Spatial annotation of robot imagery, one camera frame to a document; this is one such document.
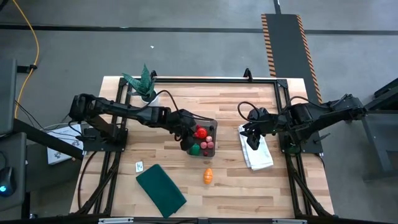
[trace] small white label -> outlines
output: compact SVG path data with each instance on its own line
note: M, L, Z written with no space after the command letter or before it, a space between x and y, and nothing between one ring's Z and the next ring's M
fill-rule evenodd
M142 172L144 170L144 165L142 161L136 162L136 172Z

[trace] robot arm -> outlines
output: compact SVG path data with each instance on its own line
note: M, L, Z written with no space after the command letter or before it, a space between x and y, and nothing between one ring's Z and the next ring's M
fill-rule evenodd
M142 125L150 128L163 128L179 136L181 149L186 151L194 144L192 127L196 122L192 114L187 110L171 112L164 106L144 106L142 108L109 101L105 98L95 97L89 94L80 94L74 97L70 108L69 117L74 121L86 121L97 129L101 137L107 141L117 141L120 129L116 124L109 124L101 114L110 114L123 118L134 119Z
M276 133L288 135L289 144L299 146L313 133L339 121L360 119L365 113L366 109L360 100L352 95L321 105L309 102L287 106L280 114L270 114L265 108L255 108L250 111L247 117L249 122L243 126L241 134L248 137L247 143L254 150L258 149L261 135Z

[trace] concrete floor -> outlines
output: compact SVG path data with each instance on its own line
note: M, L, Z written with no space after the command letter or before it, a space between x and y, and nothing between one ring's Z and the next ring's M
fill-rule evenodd
M274 13L272 2L19 0L33 24L218 28L261 28L260 14ZM398 29L394 0L280 0L280 5L282 13L300 14L305 29ZM0 22L24 23L12 4L0 12ZM73 95L98 94L103 76L138 74L143 63L159 75L240 77L249 67L257 77L269 76L262 34L40 31L37 35L39 69L25 89L22 105L43 125L59 122ZM324 101L352 93L367 103L375 90L398 77L398 36L309 35L307 40ZM35 56L30 31L0 30L0 49L0 58L17 58L20 64L32 63ZM24 78L18 75L19 86ZM335 213L397 223L398 183L362 181L364 174L377 171L362 124L338 123L322 133L331 133L322 145ZM75 182L36 192L32 211L42 216L67 214Z

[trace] computer mouse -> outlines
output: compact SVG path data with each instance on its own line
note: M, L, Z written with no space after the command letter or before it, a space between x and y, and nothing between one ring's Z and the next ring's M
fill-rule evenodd
M0 170L0 196L11 196L17 184L14 177L14 169L12 167L5 167Z

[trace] wooden table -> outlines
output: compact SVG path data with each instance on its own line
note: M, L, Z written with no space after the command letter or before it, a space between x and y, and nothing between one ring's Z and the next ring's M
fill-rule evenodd
M301 78L290 78L287 81L290 96L307 97ZM118 82L119 77L104 77L99 96L115 100ZM270 113L277 113L272 85L158 83L155 88L171 92L179 108L218 121L216 155L212 159L192 158L180 149L179 142L175 142L174 136L168 131L151 129L137 121L128 120L129 136L119 166L112 216L161 217L152 200L136 181L135 163L142 161L144 169L160 164L186 198L186 204L172 217L294 217L285 157L280 152L277 136L266 136L274 166L258 171L246 167L239 142L238 126L245 121L238 115L237 104L240 101L250 101L257 107L267 108ZM174 110L168 95L161 95L159 100L162 106ZM131 104L142 106L136 96L132 97ZM241 108L244 114L251 110L248 105L242 105ZM108 122L111 120L110 116L104 115L103 118ZM104 153L97 153L88 165L81 187L82 203L87 201L98 185L103 156ZM320 159L311 154L303 154L303 164L308 188L324 208L333 213ZM208 167L213 169L214 178L210 185L205 185L203 173ZM302 192L298 187L297 189L300 208L304 211ZM104 194L102 208L106 195L107 193ZM75 191L71 212L76 210Z

